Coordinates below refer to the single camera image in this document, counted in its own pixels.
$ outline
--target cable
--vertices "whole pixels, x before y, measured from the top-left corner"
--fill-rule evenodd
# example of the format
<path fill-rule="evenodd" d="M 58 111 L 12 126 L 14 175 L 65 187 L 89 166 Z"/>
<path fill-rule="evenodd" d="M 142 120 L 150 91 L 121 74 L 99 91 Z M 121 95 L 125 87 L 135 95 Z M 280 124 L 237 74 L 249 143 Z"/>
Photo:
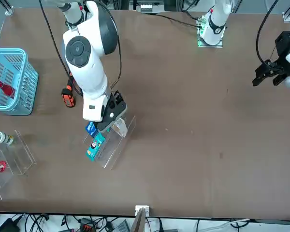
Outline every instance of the cable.
<path fill-rule="evenodd" d="M 197 227 L 196 227 L 196 229 L 195 229 L 196 232 L 198 232 L 199 223 L 200 223 L 200 219 L 198 220 Z"/>
<path fill-rule="evenodd" d="M 271 60 L 272 55 L 273 55 L 273 53 L 274 53 L 274 51 L 275 51 L 275 48 L 276 48 L 276 46 L 275 46 L 274 49 L 272 50 L 272 53 L 271 53 L 271 56 L 270 56 L 269 60 Z"/>
<path fill-rule="evenodd" d="M 82 221 L 81 219 L 77 219 L 76 216 L 74 216 L 74 215 L 72 215 L 72 217 L 73 217 L 75 220 L 77 220 L 77 222 L 78 222 L 79 224 L 81 224 L 81 221 Z"/>
<path fill-rule="evenodd" d="M 99 230 L 99 232 L 103 231 L 105 228 L 106 228 L 106 225 L 105 225 L 101 230 Z"/>
<path fill-rule="evenodd" d="M 28 221 L 29 216 L 30 216 L 30 214 L 28 214 L 28 216 L 26 217 L 26 221 L 25 221 L 25 232 L 27 232 L 27 221 Z"/>
<path fill-rule="evenodd" d="M 184 25 L 188 25 L 188 26 L 192 26 L 192 27 L 195 27 L 195 28 L 202 28 L 201 26 L 193 25 L 193 24 L 190 24 L 190 23 L 185 23 L 185 22 L 179 21 L 177 19 L 170 18 L 168 16 L 159 15 L 159 14 L 156 14 L 156 16 L 160 16 L 160 17 L 163 17 L 163 18 L 168 18 L 168 19 L 173 20 L 175 22 L 178 22 L 178 23 L 181 23 L 181 24 L 184 24 Z"/>
<path fill-rule="evenodd" d="M 158 220 L 159 220 L 159 232 L 164 232 L 162 221 L 160 218 L 158 218 Z"/>
<path fill-rule="evenodd" d="M 268 16 L 270 15 L 270 13 L 273 10 L 273 8 L 276 6 L 278 1 L 279 0 L 275 0 L 274 3 L 272 4 L 271 8 L 266 13 L 266 15 L 265 15 L 260 27 L 259 27 L 259 30 L 258 30 L 258 33 L 257 33 L 257 38 L 256 38 L 256 51 L 257 51 L 257 56 L 258 56 L 259 60 L 261 61 L 262 64 L 266 65 L 270 70 L 274 70 L 274 71 L 281 71 L 281 70 L 271 67 L 270 65 L 265 63 L 264 60 L 261 58 L 260 53 L 259 53 L 259 38 L 260 38 L 260 33 L 261 33 L 262 28 L 263 28 L 263 25 L 265 24 L 265 21 L 267 20 Z"/>
<path fill-rule="evenodd" d="M 33 215 L 33 217 L 34 217 L 34 220 L 33 220 L 32 216 L 30 215 L 30 218 L 33 220 L 33 224 L 32 224 L 32 226 L 31 226 L 29 232 L 33 232 L 33 229 L 34 229 L 35 224 L 37 224 L 39 231 L 40 231 L 40 232 L 43 232 L 43 230 L 40 228 L 40 226 L 39 226 L 39 224 L 38 224 L 38 220 L 39 220 L 40 218 L 43 218 L 44 216 L 43 216 L 42 214 L 40 214 L 37 218 L 35 217 L 35 215 Z"/>
<path fill-rule="evenodd" d="M 60 62 L 61 62 L 61 65 L 62 65 L 64 71 L 66 72 L 66 75 L 68 76 L 68 79 L 72 82 L 73 88 L 75 89 L 75 91 L 77 92 L 77 94 L 80 95 L 80 96 L 83 96 L 83 94 L 82 94 L 82 93 L 81 93 L 81 92 L 80 92 L 80 91 L 75 87 L 75 85 L 74 85 L 74 83 L 73 83 L 73 80 L 72 80 L 72 78 L 70 77 L 69 72 L 68 72 L 66 66 L 64 65 L 64 63 L 63 63 L 63 61 L 62 61 L 62 58 L 61 58 L 61 55 L 60 55 L 60 53 L 59 53 L 59 51 L 58 51 L 58 48 L 57 48 L 57 45 L 56 45 L 56 42 L 55 42 L 55 39 L 54 39 L 54 36 L 53 36 L 52 30 L 51 30 L 50 25 L 49 25 L 48 19 L 47 19 L 47 17 L 46 17 L 45 12 L 44 12 L 44 8 L 43 8 L 43 5 L 42 5 L 42 3 L 41 3 L 41 0 L 39 0 L 39 4 L 40 4 L 40 8 L 41 8 L 42 14 L 43 14 L 43 16 L 44 16 L 45 22 L 46 22 L 46 24 L 47 24 L 47 27 L 48 27 L 48 30 L 49 30 L 50 36 L 52 37 L 52 41 L 53 41 L 53 44 L 54 44 L 54 47 L 55 47 L 56 53 L 57 53 L 57 55 L 58 55 L 58 58 L 59 58 L 59 60 L 60 60 Z"/>
<path fill-rule="evenodd" d="M 199 3 L 199 1 L 200 1 L 200 0 L 194 0 L 194 1 L 192 2 L 192 4 L 190 4 L 190 6 L 189 6 L 185 11 L 189 10 L 190 7 L 193 6 L 193 4 L 197 5 L 197 4 Z"/>
<path fill-rule="evenodd" d="M 11 219 L 15 218 L 18 214 L 15 214 L 13 217 L 11 217 Z"/>
<path fill-rule="evenodd" d="M 147 223 L 148 223 L 148 227 L 149 227 L 149 230 L 150 230 L 150 232 L 151 232 L 151 228 L 150 228 L 150 224 L 149 224 L 148 218 L 146 218 L 146 221 L 147 221 Z"/>
<path fill-rule="evenodd" d="M 38 232 L 38 229 L 40 228 L 40 223 L 42 222 L 42 220 L 43 220 L 43 217 L 41 218 L 41 220 L 40 220 L 40 222 L 38 224 L 38 228 L 37 228 L 36 232 Z"/>
<path fill-rule="evenodd" d="M 246 223 L 244 223 L 243 225 L 238 225 L 238 223 L 236 223 L 236 226 L 234 226 L 234 225 L 232 225 L 232 224 L 230 224 L 233 228 L 236 228 L 236 229 L 240 229 L 240 228 L 243 228 L 243 227 L 245 227 L 245 226 L 247 226 L 249 224 L 249 222 L 246 222 Z"/>
<path fill-rule="evenodd" d="M 203 230 L 199 230 L 198 232 L 207 232 L 207 231 L 218 230 L 218 229 L 224 228 L 232 223 L 243 222 L 243 221 L 250 221 L 250 219 L 246 218 L 246 219 L 241 219 L 241 220 L 236 220 L 236 221 L 229 221 L 229 222 L 223 223 L 219 226 L 214 226 L 214 227 L 206 228 Z"/>
<path fill-rule="evenodd" d="M 68 226 L 68 221 L 67 221 L 67 216 L 66 215 L 63 216 L 63 219 L 62 220 L 64 220 L 64 223 L 66 224 L 68 231 L 71 231 L 70 228 L 69 228 L 69 226 Z"/>

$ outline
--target transparent plastic stand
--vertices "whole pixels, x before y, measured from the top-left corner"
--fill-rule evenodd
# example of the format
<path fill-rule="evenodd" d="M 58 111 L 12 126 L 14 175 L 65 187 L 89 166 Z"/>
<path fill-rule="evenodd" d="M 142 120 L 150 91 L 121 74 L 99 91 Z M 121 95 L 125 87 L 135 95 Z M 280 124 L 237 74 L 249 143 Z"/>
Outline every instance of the transparent plastic stand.
<path fill-rule="evenodd" d="M 0 192 L 14 175 L 23 175 L 26 170 L 36 164 L 20 132 L 15 130 L 8 135 L 14 137 L 14 142 L 11 145 L 0 144 L 0 161 L 6 162 L 6 169 L 0 173 Z"/>
<path fill-rule="evenodd" d="M 102 133 L 105 141 L 102 143 L 94 161 L 100 164 L 103 168 L 111 170 L 114 167 L 136 126 L 135 116 L 124 115 L 122 119 L 125 121 L 128 129 L 126 137 L 121 137 L 112 128 L 110 128 L 109 132 Z M 84 138 L 83 142 L 87 148 L 91 145 L 92 140 L 93 138 L 89 134 Z"/>

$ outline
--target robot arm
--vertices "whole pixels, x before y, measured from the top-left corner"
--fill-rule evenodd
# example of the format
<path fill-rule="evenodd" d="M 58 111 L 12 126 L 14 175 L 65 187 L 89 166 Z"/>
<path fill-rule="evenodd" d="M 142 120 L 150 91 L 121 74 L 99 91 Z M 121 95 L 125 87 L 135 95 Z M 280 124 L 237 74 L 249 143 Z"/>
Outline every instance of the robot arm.
<path fill-rule="evenodd" d="M 290 87 L 290 31 L 283 31 L 275 40 L 278 59 L 271 62 L 269 59 L 256 69 L 256 78 L 253 86 L 258 86 L 265 78 L 273 77 L 274 86 L 282 82 Z"/>
<path fill-rule="evenodd" d="M 215 5 L 205 15 L 206 25 L 201 34 L 201 38 L 208 45 L 216 45 L 220 42 L 231 11 L 230 0 L 215 0 Z"/>
<path fill-rule="evenodd" d="M 118 32 L 104 5 L 94 1 L 86 5 L 92 17 L 63 34 L 65 58 L 83 91 L 83 118 L 102 122 L 112 94 L 100 57 L 115 51 Z"/>

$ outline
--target table surface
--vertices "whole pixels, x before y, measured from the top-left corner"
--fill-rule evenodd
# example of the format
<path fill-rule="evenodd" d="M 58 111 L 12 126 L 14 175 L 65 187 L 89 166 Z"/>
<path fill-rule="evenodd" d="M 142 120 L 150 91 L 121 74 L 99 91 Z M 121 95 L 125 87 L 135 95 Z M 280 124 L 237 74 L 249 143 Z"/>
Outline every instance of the table surface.
<path fill-rule="evenodd" d="M 64 17 L 46 12 L 60 44 Z M 0 114 L 0 131 L 19 130 L 37 165 L 5 187 L 0 210 L 133 215 L 144 204 L 152 216 L 290 219 L 290 88 L 270 78 L 251 83 L 264 15 L 230 15 L 224 47 L 216 49 L 198 48 L 194 28 L 166 18 L 112 14 L 122 46 L 116 88 L 137 125 L 111 171 L 86 157 L 82 100 L 73 109 L 62 102 L 67 77 L 40 9 L 6 18 L 0 47 L 25 49 L 39 84 L 33 113 Z M 281 15 L 269 16 L 264 59 L 288 29 Z M 118 51 L 102 62 L 114 81 Z"/>

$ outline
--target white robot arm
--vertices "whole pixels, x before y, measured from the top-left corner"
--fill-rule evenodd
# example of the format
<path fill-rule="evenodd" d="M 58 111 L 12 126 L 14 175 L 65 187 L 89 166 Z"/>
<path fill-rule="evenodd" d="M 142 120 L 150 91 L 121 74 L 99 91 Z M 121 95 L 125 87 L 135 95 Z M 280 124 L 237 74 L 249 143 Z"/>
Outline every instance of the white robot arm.
<path fill-rule="evenodd" d="M 231 11 L 230 0 L 215 0 L 214 7 L 205 15 L 206 25 L 203 34 L 201 34 L 201 38 L 208 45 L 216 45 L 220 42 Z"/>
<path fill-rule="evenodd" d="M 83 118 L 100 122 L 111 91 L 99 57 L 114 52 L 118 32 L 105 6 L 87 1 L 87 7 L 92 17 L 63 34 L 65 58 L 84 93 Z"/>

